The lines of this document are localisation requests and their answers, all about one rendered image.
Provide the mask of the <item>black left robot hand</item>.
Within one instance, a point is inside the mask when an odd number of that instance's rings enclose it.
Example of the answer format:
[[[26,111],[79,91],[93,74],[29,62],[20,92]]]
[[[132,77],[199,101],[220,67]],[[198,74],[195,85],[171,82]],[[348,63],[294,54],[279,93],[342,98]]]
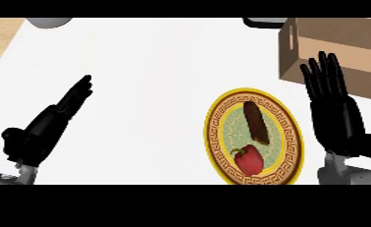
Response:
[[[70,120],[92,95],[92,76],[86,75],[58,104],[40,113],[26,130],[8,128],[2,133],[8,160],[39,167],[58,144]]]

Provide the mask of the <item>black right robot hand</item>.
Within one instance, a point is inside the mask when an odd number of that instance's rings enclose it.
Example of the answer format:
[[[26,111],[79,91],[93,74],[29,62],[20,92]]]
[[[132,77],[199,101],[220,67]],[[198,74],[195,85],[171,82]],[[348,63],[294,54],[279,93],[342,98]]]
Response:
[[[371,134],[366,133],[358,104],[348,94],[336,55],[301,65],[311,99],[313,122],[324,150],[347,157],[371,157]]]

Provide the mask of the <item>yellow-rimmed patterned plate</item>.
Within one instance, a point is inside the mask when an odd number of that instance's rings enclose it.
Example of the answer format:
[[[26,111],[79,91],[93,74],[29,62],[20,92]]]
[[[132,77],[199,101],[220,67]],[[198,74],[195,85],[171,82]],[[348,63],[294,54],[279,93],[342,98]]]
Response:
[[[238,88],[213,104],[205,122],[213,165],[235,185],[288,185],[299,178],[305,143],[299,124],[266,91]]]

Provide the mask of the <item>red bell pepper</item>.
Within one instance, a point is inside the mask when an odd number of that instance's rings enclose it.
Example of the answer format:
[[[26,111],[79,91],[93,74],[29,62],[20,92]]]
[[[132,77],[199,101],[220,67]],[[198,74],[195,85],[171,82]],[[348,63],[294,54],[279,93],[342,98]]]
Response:
[[[264,169],[264,158],[257,147],[249,144],[232,150],[235,163],[246,176],[258,175]]]

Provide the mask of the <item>brown cardboard box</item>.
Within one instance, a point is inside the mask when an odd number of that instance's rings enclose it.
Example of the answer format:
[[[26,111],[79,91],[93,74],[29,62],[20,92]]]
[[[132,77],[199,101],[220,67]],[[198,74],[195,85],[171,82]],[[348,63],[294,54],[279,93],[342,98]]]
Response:
[[[280,79],[305,82],[301,65],[333,53],[348,92],[371,99],[371,18],[289,18],[279,32]]]

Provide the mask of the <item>brown elongated vegetable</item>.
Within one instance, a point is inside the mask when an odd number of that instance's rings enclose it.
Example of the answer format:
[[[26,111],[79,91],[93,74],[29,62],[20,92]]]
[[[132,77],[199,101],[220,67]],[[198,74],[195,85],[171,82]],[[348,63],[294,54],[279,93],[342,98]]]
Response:
[[[263,119],[263,113],[254,101],[244,102],[244,115],[252,139],[261,144],[270,145],[269,131]]]

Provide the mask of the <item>pale wooden board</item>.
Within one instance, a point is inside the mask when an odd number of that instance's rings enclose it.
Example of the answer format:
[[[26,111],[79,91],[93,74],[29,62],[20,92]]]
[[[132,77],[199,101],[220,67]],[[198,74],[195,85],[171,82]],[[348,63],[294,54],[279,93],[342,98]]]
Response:
[[[0,57],[24,24],[24,18],[0,18]]]

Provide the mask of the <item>dark grey appliance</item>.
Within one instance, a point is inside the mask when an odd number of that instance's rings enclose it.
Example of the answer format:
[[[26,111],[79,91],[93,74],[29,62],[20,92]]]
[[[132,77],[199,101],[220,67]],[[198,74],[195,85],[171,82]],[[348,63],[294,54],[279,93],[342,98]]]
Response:
[[[244,23],[251,28],[282,28],[286,22],[286,18],[244,18]]]

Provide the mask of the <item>grey rounded object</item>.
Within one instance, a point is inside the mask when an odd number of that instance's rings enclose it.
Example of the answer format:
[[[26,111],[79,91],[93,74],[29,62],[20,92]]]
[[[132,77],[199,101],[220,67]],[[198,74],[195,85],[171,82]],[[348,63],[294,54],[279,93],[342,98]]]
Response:
[[[71,21],[71,18],[29,18],[29,21],[37,28],[58,28]]]

